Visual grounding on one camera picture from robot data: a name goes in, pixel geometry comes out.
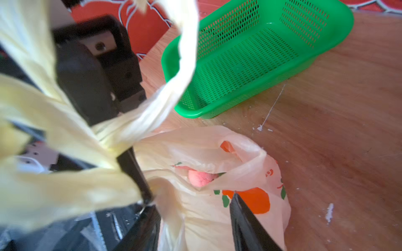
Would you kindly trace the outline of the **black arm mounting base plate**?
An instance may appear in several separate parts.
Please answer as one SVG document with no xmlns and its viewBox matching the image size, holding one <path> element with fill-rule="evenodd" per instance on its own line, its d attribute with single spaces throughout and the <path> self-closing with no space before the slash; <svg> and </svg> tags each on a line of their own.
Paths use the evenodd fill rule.
<svg viewBox="0 0 402 251">
<path fill-rule="evenodd" d="M 112 251 L 140 217 L 137 204 L 58 221 L 25 233 L 1 227 L 2 251 Z"/>
</svg>

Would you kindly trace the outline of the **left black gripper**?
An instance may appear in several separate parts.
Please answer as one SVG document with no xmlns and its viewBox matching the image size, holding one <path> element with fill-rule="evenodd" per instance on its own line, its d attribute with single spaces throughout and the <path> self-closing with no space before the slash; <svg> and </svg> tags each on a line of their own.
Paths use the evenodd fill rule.
<svg viewBox="0 0 402 251">
<path fill-rule="evenodd" d="M 134 110 L 146 93 L 127 30 L 102 16 L 53 31 L 58 84 L 89 126 Z"/>
</svg>

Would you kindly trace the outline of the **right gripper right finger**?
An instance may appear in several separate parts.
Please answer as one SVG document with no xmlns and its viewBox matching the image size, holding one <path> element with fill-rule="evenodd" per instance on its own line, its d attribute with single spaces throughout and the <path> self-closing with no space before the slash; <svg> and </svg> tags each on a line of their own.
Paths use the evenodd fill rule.
<svg viewBox="0 0 402 251">
<path fill-rule="evenodd" d="M 238 193 L 234 193 L 229 209 L 236 251 L 281 250 Z"/>
</svg>

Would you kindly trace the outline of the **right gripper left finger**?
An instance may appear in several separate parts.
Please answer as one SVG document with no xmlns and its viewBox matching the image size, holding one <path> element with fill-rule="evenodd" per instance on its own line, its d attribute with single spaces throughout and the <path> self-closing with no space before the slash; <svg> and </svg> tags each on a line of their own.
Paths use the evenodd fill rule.
<svg viewBox="0 0 402 251">
<path fill-rule="evenodd" d="M 117 160 L 123 172 L 137 184 L 142 202 L 138 203 L 140 208 L 138 220 L 114 250 L 156 251 L 158 249 L 161 217 L 156 206 L 151 204 L 154 199 L 153 193 L 140 169 L 133 149 L 125 151 Z"/>
</svg>

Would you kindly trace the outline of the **white orange-print plastic bag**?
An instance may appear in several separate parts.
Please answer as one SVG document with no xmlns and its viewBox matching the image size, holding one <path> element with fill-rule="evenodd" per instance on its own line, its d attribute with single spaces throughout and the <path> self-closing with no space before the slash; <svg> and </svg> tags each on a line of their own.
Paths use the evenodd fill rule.
<svg viewBox="0 0 402 251">
<path fill-rule="evenodd" d="M 57 83 L 49 1 L 1 1 L 1 46 L 31 79 L 1 75 L 1 225 L 31 232 L 135 203 L 161 215 L 160 251 L 286 250 L 290 204 L 274 158 L 223 126 L 153 134 L 196 67 L 195 1 L 161 1 L 179 71 L 137 109 L 89 125 Z"/>
</svg>

